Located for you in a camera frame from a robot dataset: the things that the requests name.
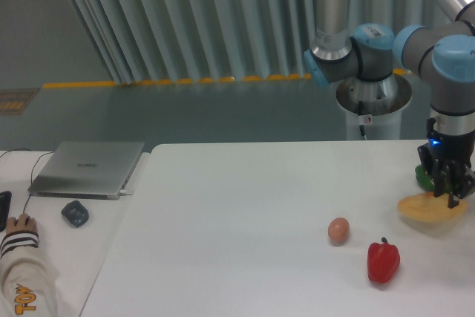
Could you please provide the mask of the person's hand on mouse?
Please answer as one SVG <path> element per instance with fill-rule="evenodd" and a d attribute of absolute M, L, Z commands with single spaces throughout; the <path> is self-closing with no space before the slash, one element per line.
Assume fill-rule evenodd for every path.
<path fill-rule="evenodd" d="M 27 213 L 22 213 L 20 216 L 9 217 L 6 222 L 5 232 L 7 235 L 17 232 L 38 233 L 36 220 Z"/>

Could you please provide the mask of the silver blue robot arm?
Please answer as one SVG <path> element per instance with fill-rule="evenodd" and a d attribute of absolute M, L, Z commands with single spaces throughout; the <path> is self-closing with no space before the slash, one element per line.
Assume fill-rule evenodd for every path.
<path fill-rule="evenodd" d="M 427 142 L 418 154 L 435 196 L 448 207 L 474 192 L 474 0 L 436 0 L 451 23 L 397 34 L 380 24 L 348 32 L 350 0 L 316 0 L 315 38 L 304 54 L 319 85 L 342 82 L 340 105 L 359 116 L 397 111 L 409 99 L 393 61 L 431 89 Z"/>

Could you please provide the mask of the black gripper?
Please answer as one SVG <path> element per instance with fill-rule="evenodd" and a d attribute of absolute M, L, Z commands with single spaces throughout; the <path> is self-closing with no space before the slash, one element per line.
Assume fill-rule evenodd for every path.
<path fill-rule="evenodd" d="M 471 165 L 474 133 L 444 134 L 437 131 L 435 125 L 435 118 L 427 120 L 427 142 L 418 147 L 419 159 L 432 177 L 433 196 L 442 196 L 449 185 L 448 208 L 454 209 L 460 200 L 474 193 L 474 170 Z"/>

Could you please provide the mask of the cream striped sleeve forearm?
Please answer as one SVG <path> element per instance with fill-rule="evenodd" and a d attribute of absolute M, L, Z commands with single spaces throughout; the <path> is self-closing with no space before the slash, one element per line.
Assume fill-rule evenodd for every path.
<path fill-rule="evenodd" d="M 1 242 L 1 315 L 58 315 L 55 280 L 36 232 L 12 232 Z"/>

